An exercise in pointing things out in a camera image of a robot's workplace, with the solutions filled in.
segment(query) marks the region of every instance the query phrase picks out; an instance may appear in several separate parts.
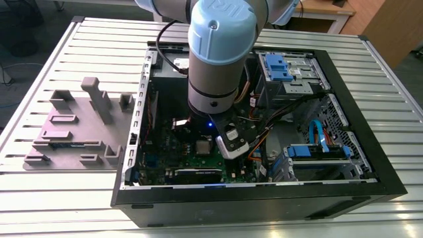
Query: light blue joint cap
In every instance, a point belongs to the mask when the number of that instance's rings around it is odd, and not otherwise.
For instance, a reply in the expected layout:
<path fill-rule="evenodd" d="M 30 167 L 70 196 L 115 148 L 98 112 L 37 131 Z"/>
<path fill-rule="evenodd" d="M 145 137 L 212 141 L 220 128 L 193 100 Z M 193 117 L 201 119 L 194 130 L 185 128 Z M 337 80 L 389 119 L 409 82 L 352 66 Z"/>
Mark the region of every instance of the light blue joint cap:
<path fill-rule="evenodd" d="M 134 0 L 134 2 L 139 6 L 139 8 L 145 9 L 146 11 L 150 11 L 151 13 L 157 13 L 151 0 Z"/>
<path fill-rule="evenodd" d="M 188 30 L 192 53 L 212 65 L 236 62 L 256 41 L 256 24 L 253 9 L 244 0 L 200 0 Z"/>
<path fill-rule="evenodd" d="M 292 3 L 289 5 L 289 7 L 286 8 L 286 10 L 284 11 L 284 13 L 281 14 L 281 16 L 278 17 L 278 19 L 272 23 L 273 25 L 278 25 L 282 26 L 288 23 L 292 15 L 293 15 L 293 11 L 296 8 L 296 5 L 298 4 L 300 0 L 292 0 Z"/>

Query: wooden desk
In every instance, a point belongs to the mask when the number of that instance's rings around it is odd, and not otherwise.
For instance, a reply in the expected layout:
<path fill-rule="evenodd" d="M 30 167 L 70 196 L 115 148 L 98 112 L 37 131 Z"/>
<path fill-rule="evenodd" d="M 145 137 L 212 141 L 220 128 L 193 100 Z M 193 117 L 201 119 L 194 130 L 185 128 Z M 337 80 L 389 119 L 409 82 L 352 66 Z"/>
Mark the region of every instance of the wooden desk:
<path fill-rule="evenodd" d="M 345 2 L 344 7 L 332 5 L 330 0 L 301 0 L 304 6 L 302 18 L 332 20 L 328 33 L 338 34 L 349 16 L 354 15 L 354 9 Z M 292 17 L 300 16 L 300 4 L 296 6 Z"/>

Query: green circuit board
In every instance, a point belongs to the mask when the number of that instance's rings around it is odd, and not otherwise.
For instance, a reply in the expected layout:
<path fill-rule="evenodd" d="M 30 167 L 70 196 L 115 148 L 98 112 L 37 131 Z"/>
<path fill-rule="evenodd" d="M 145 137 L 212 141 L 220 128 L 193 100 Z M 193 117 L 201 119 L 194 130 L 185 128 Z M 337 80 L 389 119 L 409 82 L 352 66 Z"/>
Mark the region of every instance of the green circuit board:
<path fill-rule="evenodd" d="M 142 148 L 139 167 L 143 168 L 142 184 L 166 185 L 169 171 L 178 169 L 221 170 L 220 183 L 240 183 L 254 181 L 253 164 L 244 165 L 245 158 L 228 161 L 222 158 L 217 146 L 212 143 L 208 155 L 197 155 L 196 144 L 178 141 L 167 126 L 158 135 L 158 145 L 154 150 Z"/>

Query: slatted aluminum surface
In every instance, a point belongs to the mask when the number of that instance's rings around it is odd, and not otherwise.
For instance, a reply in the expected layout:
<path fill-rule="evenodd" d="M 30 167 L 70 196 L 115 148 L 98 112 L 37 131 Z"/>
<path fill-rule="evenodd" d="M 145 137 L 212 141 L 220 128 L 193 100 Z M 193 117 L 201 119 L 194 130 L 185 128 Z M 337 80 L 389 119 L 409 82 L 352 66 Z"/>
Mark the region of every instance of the slatted aluminum surface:
<path fill-rule="evenodd" d="M 55 89 L 73 96 L 83 76 L 109 97 L 134 93 L 146 41 L 163 23 L 85 18 L 71 23 L 0 136 L 0 234 L 53 237 L 423 237 L 421 109 L 370 44 L 356 36 L 264 30 L 257 46 L 325 50 L 370 125 L 408 194 L 332 219 L 272 224 L 143 229 L 109 207 L 114 171 L 37 172 L 21 168 Z M 186 42 L 175 24 L 162 41 Z"/>

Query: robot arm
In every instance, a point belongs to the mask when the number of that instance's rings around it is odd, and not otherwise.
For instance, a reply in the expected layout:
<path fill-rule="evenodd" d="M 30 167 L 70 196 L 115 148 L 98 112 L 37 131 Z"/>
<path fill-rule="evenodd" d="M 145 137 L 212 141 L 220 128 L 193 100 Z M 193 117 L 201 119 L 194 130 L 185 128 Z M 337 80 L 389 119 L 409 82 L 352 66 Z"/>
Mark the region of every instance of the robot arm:
<path fill-rule="evenodd" d="M 246 55 L 266 22 L 284 25 L 298 0 L 135 0 L 161 16 L 189 23 L 190 107 L 225 112 L 236 96 Z"/>

